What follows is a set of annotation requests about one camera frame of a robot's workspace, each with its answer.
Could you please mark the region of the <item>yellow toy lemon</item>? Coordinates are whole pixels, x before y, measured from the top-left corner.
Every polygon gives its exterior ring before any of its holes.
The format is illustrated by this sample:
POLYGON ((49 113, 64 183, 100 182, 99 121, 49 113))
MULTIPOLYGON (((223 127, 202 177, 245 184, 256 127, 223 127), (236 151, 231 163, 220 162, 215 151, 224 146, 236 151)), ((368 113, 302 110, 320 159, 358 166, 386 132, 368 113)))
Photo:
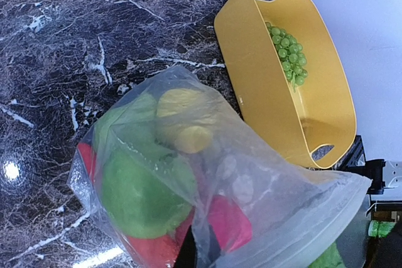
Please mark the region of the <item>yellow toy lemon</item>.
POLYGON ((195 154, 212 142, 216 116, 209 111, 207 93, 189 88, 167 90, 156 107, 156 135, 176 150, 195 154))

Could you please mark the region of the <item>clear dotted zip top bag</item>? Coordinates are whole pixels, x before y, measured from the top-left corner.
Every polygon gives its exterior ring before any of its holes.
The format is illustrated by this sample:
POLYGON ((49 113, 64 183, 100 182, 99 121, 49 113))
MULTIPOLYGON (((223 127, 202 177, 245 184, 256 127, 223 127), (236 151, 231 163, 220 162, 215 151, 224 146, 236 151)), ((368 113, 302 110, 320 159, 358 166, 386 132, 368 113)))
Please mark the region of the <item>clear dotted zip top bag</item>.
MULTIPOLYGON (((199 153, 180 152, 158 140, 156 115, 148 126, 143 124, 142 136, 128 138, 122 130, 112 129, 104 152, 95 152, 94 183, 77 147, 68 185, 91 219, 117 240, 138 267, 143 267, 126 246, 128 235, 115 226, 102 205, 104 165, 117 151, 140 154, 147 160, 178 154, 188 161, 197 184, 192 201, 194 216, 187 231, 195 241, 192 267, 308 267, 350 224, 371 180, 355 173, 313 171, 287 162, 238 116, 218 91, 202 84, 183 67, 169 68, 146 79, 111 108, 144 92, 156 99, 157 107, 160 97, 174 88, 199 90, 210 97, 209 111, 216 116, 211 127, 212 142, 199 153), (232 199, 253 227, 252 239, 232 252, 220 249, 207 220, 215 195, 232 199)), ((94 125, 81 142, 92 146, 94 125)))

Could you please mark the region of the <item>yellow plastic basket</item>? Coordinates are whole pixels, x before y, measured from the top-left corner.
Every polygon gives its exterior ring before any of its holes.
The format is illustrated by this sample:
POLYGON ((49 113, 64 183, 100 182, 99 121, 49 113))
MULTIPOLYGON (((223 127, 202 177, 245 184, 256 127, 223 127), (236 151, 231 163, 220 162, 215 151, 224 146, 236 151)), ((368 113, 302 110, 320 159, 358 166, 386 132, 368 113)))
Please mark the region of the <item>yellow plastic basket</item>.
POLYGON ((312 0, 227 0, 214 29, 245 122, 288 162, 329 169, 354 142, 350 88, 312 0), (304 75, 282 64, 268 26, 285 29, 305 55, 304 75))

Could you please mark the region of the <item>green toy guava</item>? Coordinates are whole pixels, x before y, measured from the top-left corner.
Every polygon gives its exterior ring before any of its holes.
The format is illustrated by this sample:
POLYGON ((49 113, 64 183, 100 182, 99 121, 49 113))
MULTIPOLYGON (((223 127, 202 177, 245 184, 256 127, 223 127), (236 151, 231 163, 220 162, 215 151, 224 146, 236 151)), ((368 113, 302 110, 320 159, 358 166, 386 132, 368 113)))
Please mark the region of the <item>green toy guava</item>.
POLYGON ((117 151, 104 165, 101 200, 123 234, 155 239, 186 220, 196 188, 192 168, 181 155, 147 160, 117 151))

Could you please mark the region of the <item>green toy grapes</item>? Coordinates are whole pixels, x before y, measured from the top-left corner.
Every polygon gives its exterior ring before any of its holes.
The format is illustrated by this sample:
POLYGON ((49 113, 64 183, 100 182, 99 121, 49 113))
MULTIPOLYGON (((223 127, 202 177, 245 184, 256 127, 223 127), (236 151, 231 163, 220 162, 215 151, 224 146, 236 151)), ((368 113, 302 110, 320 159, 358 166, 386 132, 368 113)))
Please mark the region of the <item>green toy grapes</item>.
POLYGON ((270 22, 265 22, 265 26, 280 59, 285 78, 296 92, 296 87, 302 86, 308 77, 303 46, 284 28, 273 26, 270 22))

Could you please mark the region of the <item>green toy cucumber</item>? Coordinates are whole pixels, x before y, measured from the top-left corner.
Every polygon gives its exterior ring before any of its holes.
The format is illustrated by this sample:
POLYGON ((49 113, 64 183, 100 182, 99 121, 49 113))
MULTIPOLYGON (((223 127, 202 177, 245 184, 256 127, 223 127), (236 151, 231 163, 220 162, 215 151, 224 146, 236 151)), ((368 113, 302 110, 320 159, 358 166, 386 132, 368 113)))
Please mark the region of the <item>green toy cucumber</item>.
POLYGON ((336 242, 331 244, 309 268, 345 268, 344 261, 339 253, 336 242))

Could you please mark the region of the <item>orange toy carrot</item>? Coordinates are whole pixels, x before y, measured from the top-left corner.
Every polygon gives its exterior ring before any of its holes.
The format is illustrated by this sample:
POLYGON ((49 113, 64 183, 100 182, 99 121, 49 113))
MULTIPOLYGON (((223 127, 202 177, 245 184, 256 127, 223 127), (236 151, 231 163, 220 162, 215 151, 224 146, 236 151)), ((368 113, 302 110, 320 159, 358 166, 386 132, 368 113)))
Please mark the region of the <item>orange toy carrot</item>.
POLYGON ((94 183, 95 180, 95 166, 96 166, 96 153, 87 143, 80 142, 78 144, 78 151, 82 161, 84 163, 87 174, 91 180, 91 183, 94 183))

